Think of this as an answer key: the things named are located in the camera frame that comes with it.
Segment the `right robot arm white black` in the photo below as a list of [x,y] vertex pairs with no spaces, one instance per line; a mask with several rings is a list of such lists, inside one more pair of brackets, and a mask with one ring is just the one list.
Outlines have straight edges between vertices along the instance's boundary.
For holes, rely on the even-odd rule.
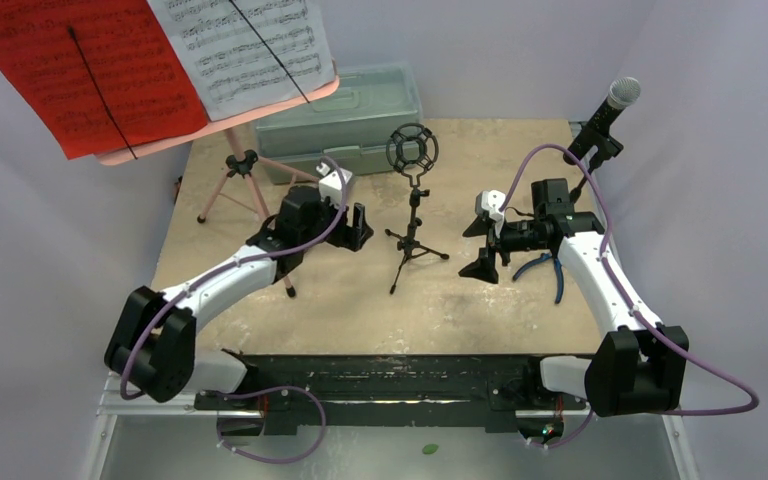
[[525,220],[506,219],[506,198],[498,190],[477,195],[476,218],[464,234],[482,236],[486,243],[460,276],[495,284],[498,262],[508,264],[515,252],[545,251],[574,279],[603,335],[589,359],[542,359],[539,369],[521,381],[524,399],[544,407],[564,393],[587,400],[601,417],[676,409],[686,361],[669,345],[686,349],[689,339],[680,327],[652,319],[654,329],[648,331],[638,320],[649,309],[620,269],[606,271],[613,255],[603,243],[605,229],[597,216],[576,211],[564,179],[532,184],[533,212]]

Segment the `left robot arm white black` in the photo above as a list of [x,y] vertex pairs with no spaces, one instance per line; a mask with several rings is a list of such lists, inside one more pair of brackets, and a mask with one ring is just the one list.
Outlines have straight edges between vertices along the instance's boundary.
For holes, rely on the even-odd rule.
[[374,231],[364,205],[345,200],[344,194],[330,198],[311,186],[293,187],[279,211],[219,265],[164,290],[133,290],[104,354],[105,365],[120,377],[121,398],[165,403],[206,392],[219,393],[235,409],[252,405],[258,382],[247,375],[241,354],[198,352],[196,337],[246,296],[287,277],[310,248],[328,243],[360,250]]

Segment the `black tripod mic stand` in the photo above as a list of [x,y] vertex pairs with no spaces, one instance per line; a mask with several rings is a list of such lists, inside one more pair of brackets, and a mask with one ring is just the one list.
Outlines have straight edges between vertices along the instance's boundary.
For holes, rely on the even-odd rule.
[[422,199],[430,196],[430,190],[421,187],[421,178],[433,169],[439,159],[439,152],[437,137],[428,127],[417,122],[399,126],[391,133],[385,145],[387,162],[395,173],[408,179],[410,186],[410,217],[406,233],[401,235],[390,229],[385,230],[387,237],[397,239],[396,249],[402,252],[402,259],[389,289],[390,295],[395,293],[403,267],[411,260],[428,254],[442,260],[450,258],[449,254],[432,249],[416,238],[418,229],[423,225],[418,216],[418,208]]

